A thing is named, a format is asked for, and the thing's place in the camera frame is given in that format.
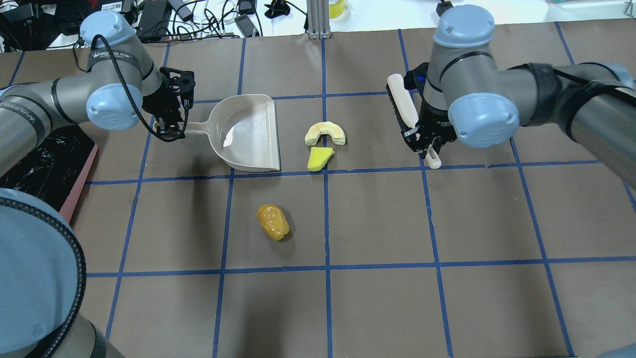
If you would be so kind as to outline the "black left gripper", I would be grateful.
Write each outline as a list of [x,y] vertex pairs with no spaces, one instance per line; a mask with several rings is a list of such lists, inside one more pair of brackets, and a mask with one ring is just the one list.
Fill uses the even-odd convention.
[[145,112],[154,116],[153,129],[161,132],[163,142],[183,140],[194,102],[195,73],[161,67],[159,79],[159,88],[145,96]]

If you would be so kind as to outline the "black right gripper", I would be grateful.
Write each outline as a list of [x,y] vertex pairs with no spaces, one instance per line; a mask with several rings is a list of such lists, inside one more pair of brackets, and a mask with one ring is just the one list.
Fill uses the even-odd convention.
[[438,156],[446,143],[457,140],[457,134],[448,119],[448,112],[434,108],[423,98],[425,84],[428,83],[428,67],[429,63],[422,63],[413,70],[407,71],[403,77],[405,89],[408,91],[417,90],[422,102],[418,112],[418,125],[420,127],[402,131],[402,138],[412,152],[420,155],[425,152],[425,140],[427,140],[427,142],[431,142],[428,146],[428,152],[431,156]]

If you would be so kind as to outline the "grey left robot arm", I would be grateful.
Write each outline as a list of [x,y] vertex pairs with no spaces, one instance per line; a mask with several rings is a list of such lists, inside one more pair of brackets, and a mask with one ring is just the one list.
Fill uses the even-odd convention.
[[113,10],[90,14],[79,34],[90,46],[84,73],[2,89],[2,174],[53,131],[84,122],[107,131],[142,124],[159,140],[184,138],[194,100],[193,71],[157,68],[136,30]]

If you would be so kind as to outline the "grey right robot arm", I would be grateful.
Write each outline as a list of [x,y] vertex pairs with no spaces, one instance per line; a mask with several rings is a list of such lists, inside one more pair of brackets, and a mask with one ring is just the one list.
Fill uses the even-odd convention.
[[486,149],[520,127],[556,124],[630,186],[635,185],[634,79],[618,63],[500,70],[490,50],[495,21],[480,6],[442,3],[431,59],[388,77],[404,142],[432,169],[441,147]]

